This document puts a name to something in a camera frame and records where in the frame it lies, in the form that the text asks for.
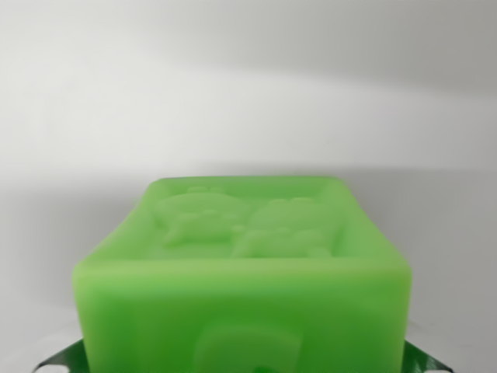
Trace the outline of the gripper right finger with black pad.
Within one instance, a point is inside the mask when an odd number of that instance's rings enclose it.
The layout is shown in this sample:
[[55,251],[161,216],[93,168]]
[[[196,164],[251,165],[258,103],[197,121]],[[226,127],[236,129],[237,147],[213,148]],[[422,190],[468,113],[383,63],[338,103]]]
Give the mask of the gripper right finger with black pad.
[[433,356],[421,350],[414,344],[405,341],[402,372],[403,373],[425,373],[425,372],[452,372],[453,369],[437,360]]

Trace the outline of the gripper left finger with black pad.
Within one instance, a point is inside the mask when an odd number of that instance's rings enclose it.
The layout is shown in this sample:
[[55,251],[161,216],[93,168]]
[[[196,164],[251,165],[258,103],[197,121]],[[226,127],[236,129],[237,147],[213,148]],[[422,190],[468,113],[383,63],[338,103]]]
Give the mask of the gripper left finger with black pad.
[[33,373],[89,373],[83,340],[78,340],[40,362]]

